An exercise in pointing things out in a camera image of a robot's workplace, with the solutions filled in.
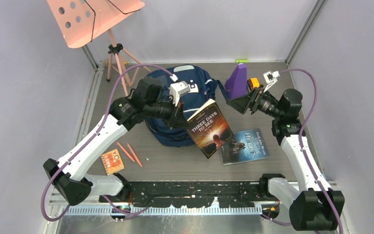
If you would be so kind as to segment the Three Days To See book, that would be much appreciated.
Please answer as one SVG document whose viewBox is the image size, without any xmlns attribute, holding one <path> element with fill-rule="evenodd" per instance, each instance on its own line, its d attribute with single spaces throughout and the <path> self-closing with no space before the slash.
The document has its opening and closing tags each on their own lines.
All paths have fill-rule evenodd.
<svg viewBox="0 0 374 234">
<path fill-rule="evenodd" d="M 187 132 L 206 158 L 212 157 L 233 137 L 228 122 L 215 100 L 207 100 L 187 120 Z"/>
</svg>

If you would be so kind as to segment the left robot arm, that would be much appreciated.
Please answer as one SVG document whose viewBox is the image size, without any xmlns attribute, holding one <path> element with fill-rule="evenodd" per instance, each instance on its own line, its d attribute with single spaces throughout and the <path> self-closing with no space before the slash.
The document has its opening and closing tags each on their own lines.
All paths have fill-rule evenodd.
<svg viewBox="0 0 374 234">
<path fill-rule="evenodd" d="M 48 159 L 43 167 L 50 184 L 59 191 L 70 206 L 89 196 L 109 195 L 119 202 L 131 193 L 129 182 L 118 173 L 105 176 L 87 173 L 106 149 L 147 117 L 160 118 L 169 128 L 186 128 L 180 98 L 191 91 L 185 81 L 169 86 L 169 98 L 159 100 L 163 90 L 157 78 L 143 78 L 126 97 L 115 99 L 105 115 L 71 151 L 58 160 Z"/>
</svg>

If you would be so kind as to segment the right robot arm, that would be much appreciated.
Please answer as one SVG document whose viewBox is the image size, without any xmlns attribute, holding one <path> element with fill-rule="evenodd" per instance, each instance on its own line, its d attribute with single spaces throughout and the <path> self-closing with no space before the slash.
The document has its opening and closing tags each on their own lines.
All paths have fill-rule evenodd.
<svg viewBox="0 0 374 234">
<path fill-rule="evenodd" d="M 241 114 L 250 110 L 252 114 L 260 111 L 273 117 L 272 134 L 297 178 L 296 189 L 282 175 L 264 174 L 258 187 L 260 197 L 277 198 L 289 210 L 290 223 L 296 231 L 338 231 L 341 234 L 340 216 L 345 198 L 326 181 L 312 156 L 299 120 L 302 94 L 296 89 L 287 89 L 276 99 L 260 87 L 227 104 Z"/>
</svg>

